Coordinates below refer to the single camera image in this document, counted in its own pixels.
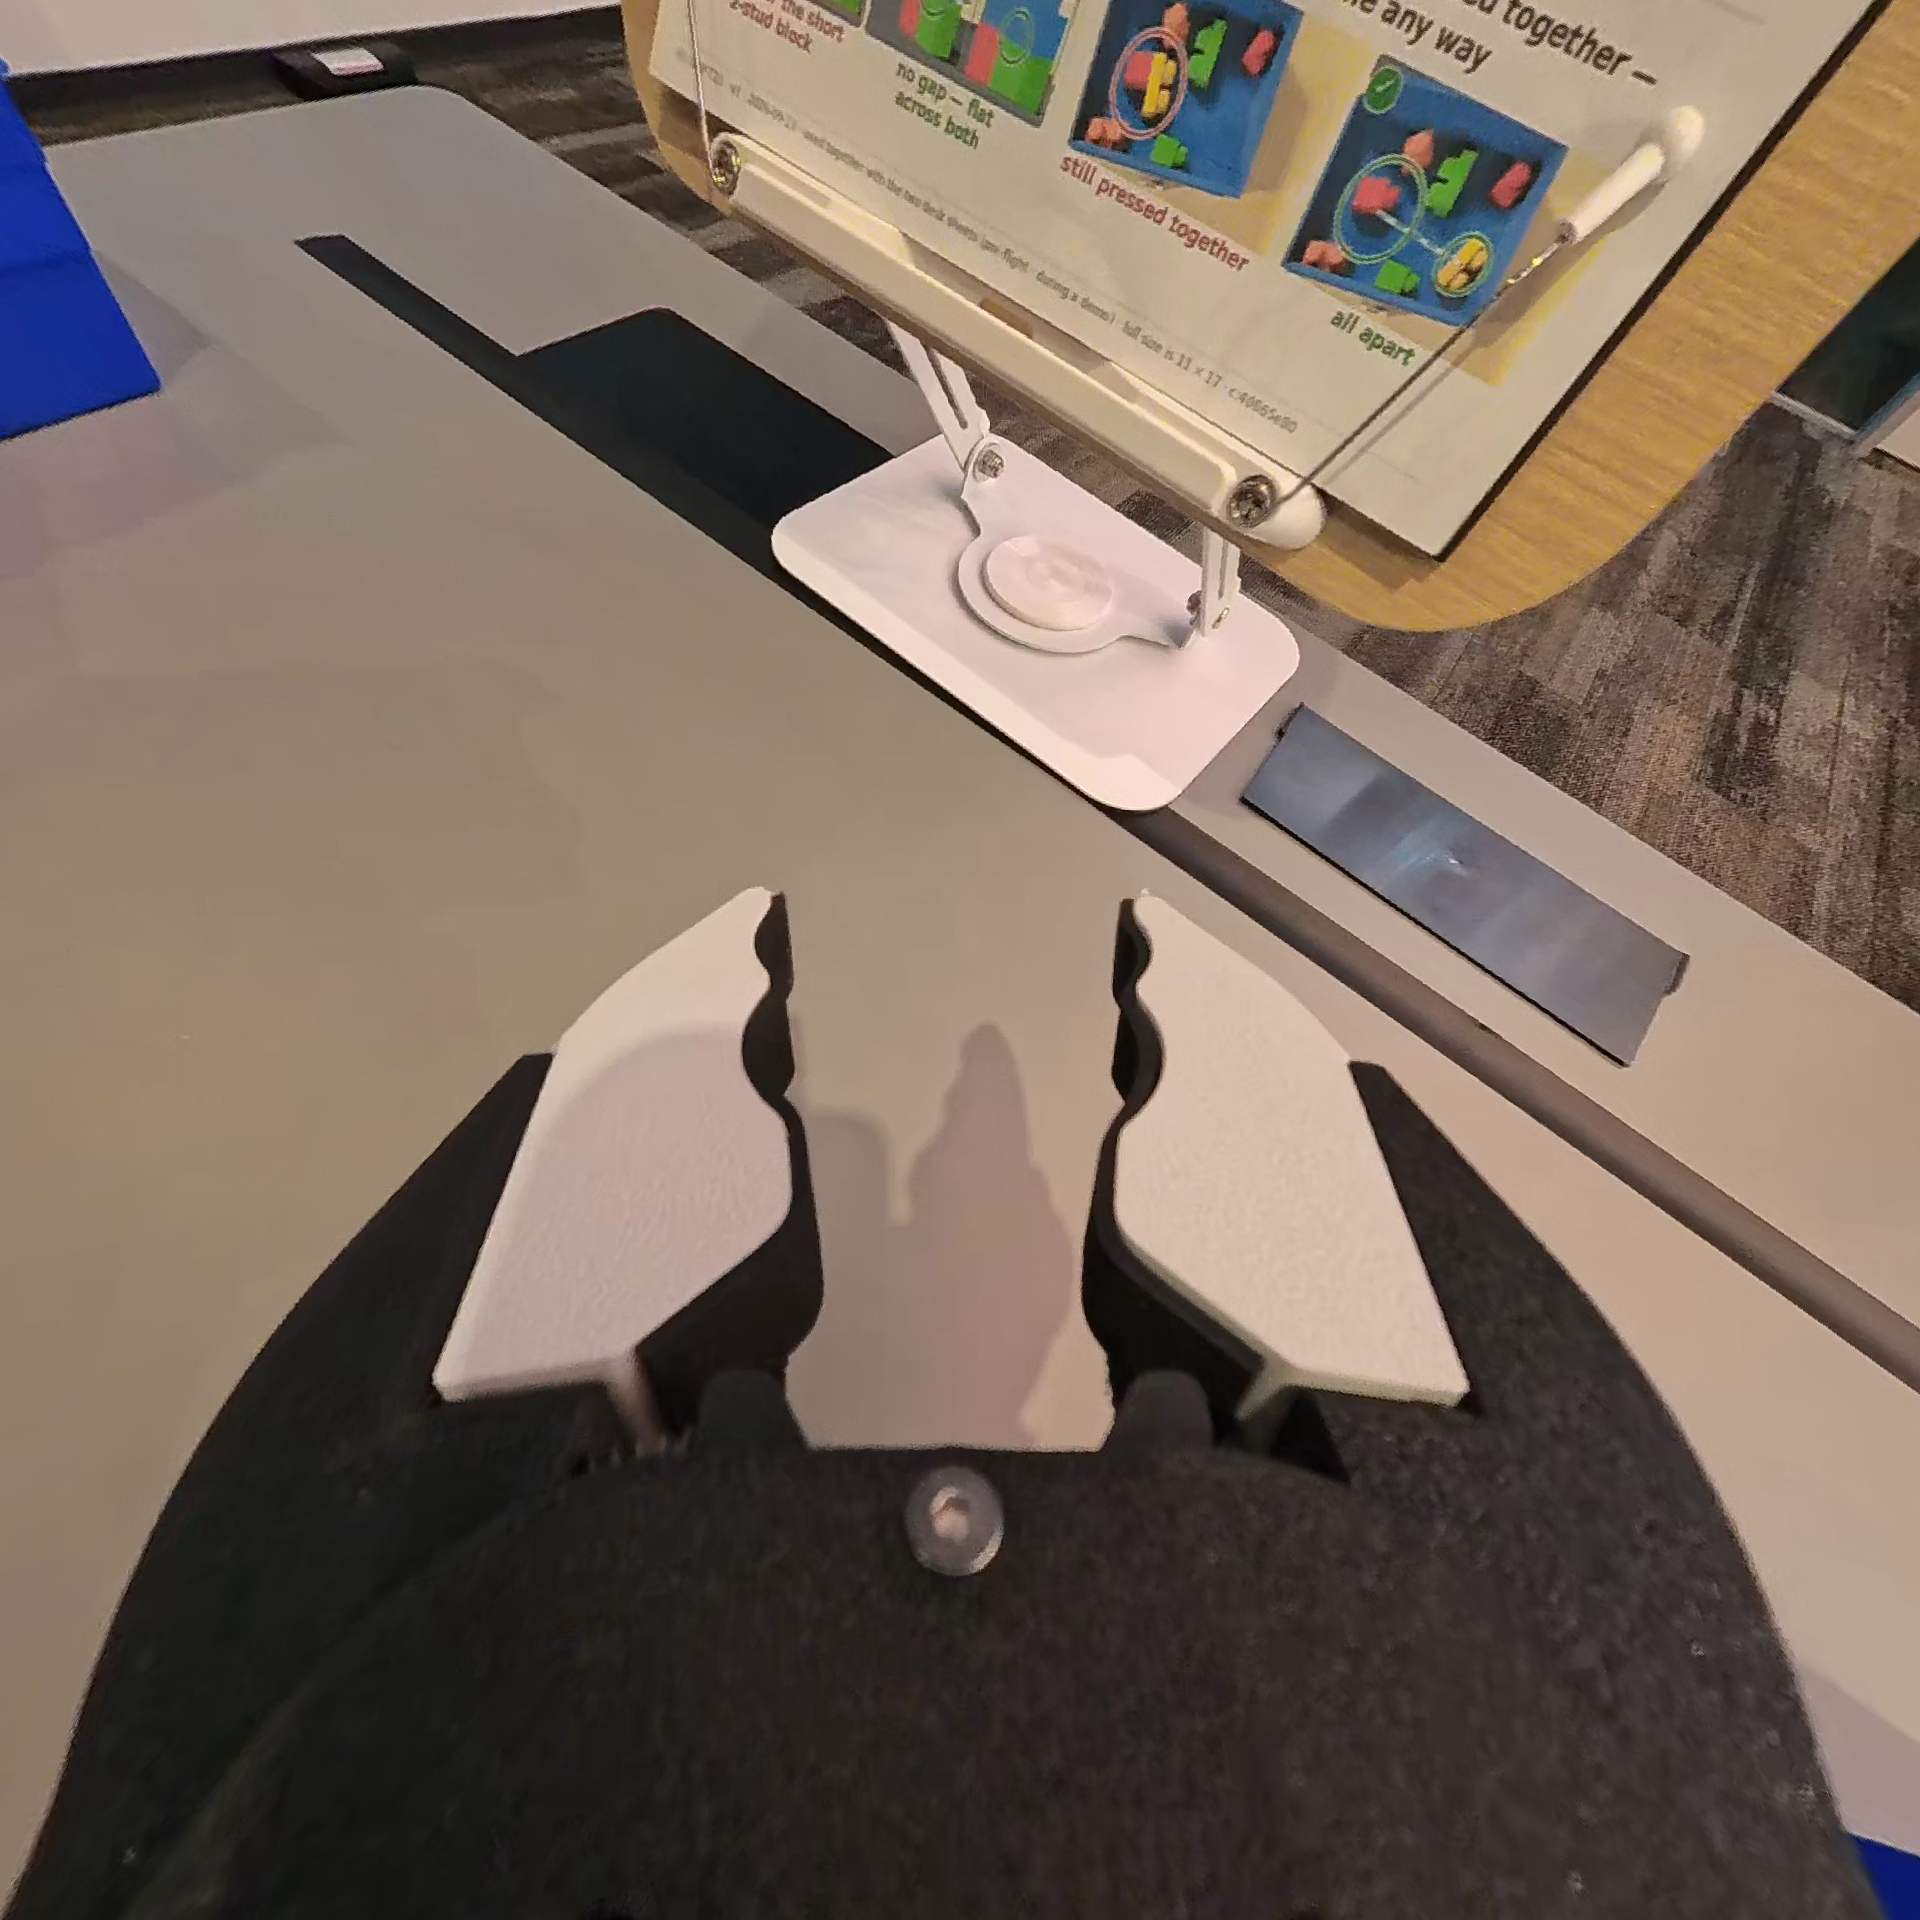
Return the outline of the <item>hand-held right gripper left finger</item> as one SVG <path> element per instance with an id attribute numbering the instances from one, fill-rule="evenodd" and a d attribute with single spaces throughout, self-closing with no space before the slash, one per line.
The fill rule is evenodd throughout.
<path id="1" fill-rule="evenodd" d="M 785 899 L 750 886 L 574 1019 L 433 1364 L 440 1402 L 596 1388 L 656 1448 L 716 1378 L 783 1378 L 825 1298 L 792 986 Z"/>

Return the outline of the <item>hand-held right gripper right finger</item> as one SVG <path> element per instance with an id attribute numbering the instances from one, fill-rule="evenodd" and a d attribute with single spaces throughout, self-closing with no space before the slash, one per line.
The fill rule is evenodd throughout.
<path id="1" fill-rule="evenodd" d="M 1165 899 L 1120 902 L 1080 1300 L 1120 1409 L 1186 1376 L 1261 1445 L 1302 1392 L 1458 1409 L 1470 1376 L 1359 1094 L 1314 1010 Z"/>

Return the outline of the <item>blue plastic bin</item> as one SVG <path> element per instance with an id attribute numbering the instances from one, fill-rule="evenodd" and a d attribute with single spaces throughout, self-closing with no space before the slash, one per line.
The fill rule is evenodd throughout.
<path id="1" fill-rule="evenodd" d="M 1 69 L 1 441 L 158 390 Z"/>

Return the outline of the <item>grey desk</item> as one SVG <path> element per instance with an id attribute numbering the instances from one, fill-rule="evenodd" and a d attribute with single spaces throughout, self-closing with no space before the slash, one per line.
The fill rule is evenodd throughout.
<path id="1" fill-rule="evenodd" d="M 301 251 L 511 362 L 672 309 L 887 452 L 871 356 L 437 89 L 56 147 L 162 393 L 4 446 L 4 1892 L 192 1448 L 526 1051 L 789 900 L 857 1445 L 1100 1435 L 1076 1307 L 1151 893 L 1377 1062 L 1607 1313 L 1741 1529 L 1847 1816 L 1914 1844 L 1914 1390 Z"/>

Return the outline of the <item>black flat plate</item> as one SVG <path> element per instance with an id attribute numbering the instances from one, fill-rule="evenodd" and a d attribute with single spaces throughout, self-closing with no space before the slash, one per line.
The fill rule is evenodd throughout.
<path id="1" fill-rule="evenodd" d="M 1300 707 L 1241 803 L 1615 1066 L 1689 956 Z"/>

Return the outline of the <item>instruction sheet on stand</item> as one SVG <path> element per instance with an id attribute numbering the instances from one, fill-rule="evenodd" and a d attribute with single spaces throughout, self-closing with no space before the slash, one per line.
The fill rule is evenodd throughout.
<path id="1" fill-rule="evenodd" d="M 628 5 L 622 6 L 628 49 Z M 1250 537 L 874 312 L 932 416 L 919 446 L 782 512 L 774 563 L 895 660 L 1121 811 L 1174 803 L 1300 666 L 1254 560 L 1405 633 L 1532 611 L 1622 552 L 1914 238 L 1914 5 L 1878 5 L 1477 521 L 1424 557 L 1333 508 Z"/>

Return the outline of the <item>printed instruction sheet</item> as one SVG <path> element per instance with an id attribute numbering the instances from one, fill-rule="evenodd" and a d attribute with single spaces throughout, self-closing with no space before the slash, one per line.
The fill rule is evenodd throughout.
<path id="1" fill-rule="evenodd" d="M 1477 521 L 1878 5 L 628 5 L 743 219 L 1188 512 Z"/>

